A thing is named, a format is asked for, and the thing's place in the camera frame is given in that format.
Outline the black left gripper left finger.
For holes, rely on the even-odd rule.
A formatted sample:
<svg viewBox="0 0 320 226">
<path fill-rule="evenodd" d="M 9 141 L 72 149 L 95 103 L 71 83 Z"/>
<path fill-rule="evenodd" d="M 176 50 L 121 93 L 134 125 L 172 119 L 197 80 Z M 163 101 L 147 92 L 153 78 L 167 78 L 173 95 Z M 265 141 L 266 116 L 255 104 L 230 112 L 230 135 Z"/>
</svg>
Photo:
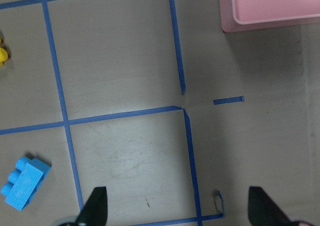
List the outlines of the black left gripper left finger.
<svg viewBox="0 0 320 226">
<path fill-rule="evenodd" d="M 108 220 L 106 187 L 95 187 L 78 215 L 76 226 L 105 226 Z"/>
</svg>

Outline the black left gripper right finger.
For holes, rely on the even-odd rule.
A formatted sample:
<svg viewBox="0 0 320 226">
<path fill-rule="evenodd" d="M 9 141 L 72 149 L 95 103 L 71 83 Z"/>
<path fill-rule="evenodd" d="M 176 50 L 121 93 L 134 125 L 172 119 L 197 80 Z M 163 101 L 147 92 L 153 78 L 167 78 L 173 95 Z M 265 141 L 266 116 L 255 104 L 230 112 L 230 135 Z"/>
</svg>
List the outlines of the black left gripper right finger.
<svg viewBox="0 0 320 226">
<path fill-rule="evenodd" d="M 288 226 L 292 223 L 261 187 L 249 187 L 247 214 L 252 226 Z"/>
</svg>

